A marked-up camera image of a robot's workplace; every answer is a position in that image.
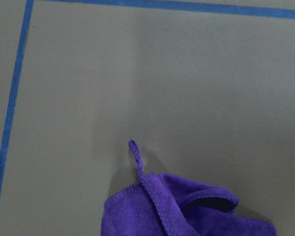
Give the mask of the purple cloth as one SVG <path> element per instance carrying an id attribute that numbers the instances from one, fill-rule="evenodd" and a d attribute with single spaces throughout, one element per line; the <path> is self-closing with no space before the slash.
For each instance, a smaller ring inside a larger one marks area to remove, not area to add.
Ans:
<path id="1" fill-rule="evenodd" d="M 235 214 L 230 190 L 171 174 L 145 174 L 139 147 L 128 143 L 139 181 L 108 198 L 103 236 L 274 236 L 263 220 Z"/>

